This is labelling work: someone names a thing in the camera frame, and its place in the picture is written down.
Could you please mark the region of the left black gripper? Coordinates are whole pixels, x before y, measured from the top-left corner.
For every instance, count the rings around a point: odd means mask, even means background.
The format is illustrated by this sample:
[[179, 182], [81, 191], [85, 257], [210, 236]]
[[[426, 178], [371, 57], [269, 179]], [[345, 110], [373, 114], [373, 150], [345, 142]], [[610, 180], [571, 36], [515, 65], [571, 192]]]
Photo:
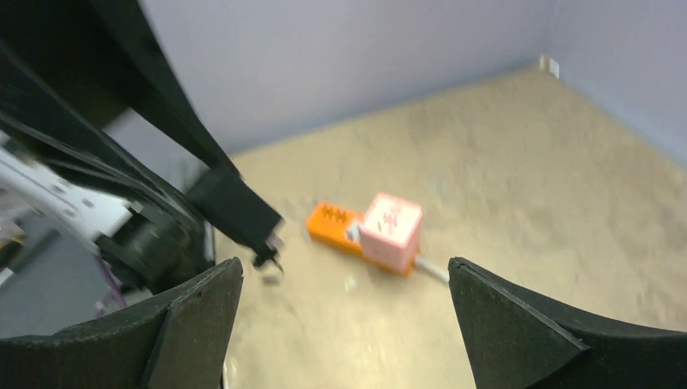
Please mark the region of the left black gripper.
[[[207, 166], [189, 195], [107, 133], [128, 110]], [[275, 249], [279, 213], [201, 123], [137, 1], [2, 2], [1, 128], [64, 177], [158, 206], [134, 203], [96, 239], [128, 287], [162, 293], [213, 267], [204, 222], [256, 253]]]

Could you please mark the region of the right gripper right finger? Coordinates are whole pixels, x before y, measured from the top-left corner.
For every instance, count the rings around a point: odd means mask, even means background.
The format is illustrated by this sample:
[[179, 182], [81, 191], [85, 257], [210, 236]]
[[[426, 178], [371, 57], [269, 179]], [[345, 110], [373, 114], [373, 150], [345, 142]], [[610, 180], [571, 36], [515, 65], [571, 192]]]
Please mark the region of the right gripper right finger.
[[606, 318], [462, 258], [449, 287], [476, 387], [684, 388], [686, 334]]

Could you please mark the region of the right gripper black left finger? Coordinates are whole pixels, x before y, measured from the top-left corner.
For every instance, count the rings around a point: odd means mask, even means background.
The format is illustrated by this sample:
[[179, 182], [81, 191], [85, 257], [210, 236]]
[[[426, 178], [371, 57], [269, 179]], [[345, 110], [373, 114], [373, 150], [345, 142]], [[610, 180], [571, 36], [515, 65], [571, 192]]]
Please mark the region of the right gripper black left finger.
[[1, 341], [3, 388], [218, 388], [243, 284], [228, 259], [103, 318]]

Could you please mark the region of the pink cube socket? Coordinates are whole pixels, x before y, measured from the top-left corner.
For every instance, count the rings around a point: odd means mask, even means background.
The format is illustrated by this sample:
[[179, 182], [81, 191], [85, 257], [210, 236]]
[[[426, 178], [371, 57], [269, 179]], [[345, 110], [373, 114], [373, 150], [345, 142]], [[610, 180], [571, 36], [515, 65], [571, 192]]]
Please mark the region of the pink cube socket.
[[379, 193], [360, 223], [364, 259], [406, 276], [420, 250], [424, 213], [420, 205]]

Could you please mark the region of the orange power strip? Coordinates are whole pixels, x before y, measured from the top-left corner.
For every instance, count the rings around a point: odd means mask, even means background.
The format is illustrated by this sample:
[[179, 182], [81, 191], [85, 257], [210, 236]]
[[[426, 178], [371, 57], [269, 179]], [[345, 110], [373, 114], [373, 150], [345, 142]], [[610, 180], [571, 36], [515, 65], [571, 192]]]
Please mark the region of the orange power strip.
[[359, 243], [359, 227], [364, 215], [365, 212], [360, 214], [333, 203], [321, 202], [312, 211], [305, 225], [313, 241], [376, 266], [364, 259]]

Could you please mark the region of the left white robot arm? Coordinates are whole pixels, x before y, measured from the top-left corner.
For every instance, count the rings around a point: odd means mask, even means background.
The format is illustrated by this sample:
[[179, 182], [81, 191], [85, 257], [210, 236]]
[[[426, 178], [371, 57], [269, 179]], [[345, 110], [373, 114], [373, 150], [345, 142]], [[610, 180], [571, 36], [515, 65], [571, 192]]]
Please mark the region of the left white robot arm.
[[[207, 166], [187, 190], [108, 133], [128, 110]], [[137, 1], [4, 1], [1, 185], [60, 222], [127, 284], [154, 293], [210, 267], [214, 227], [276, 260], [280, 214], [243, 181], [193, 110]]]

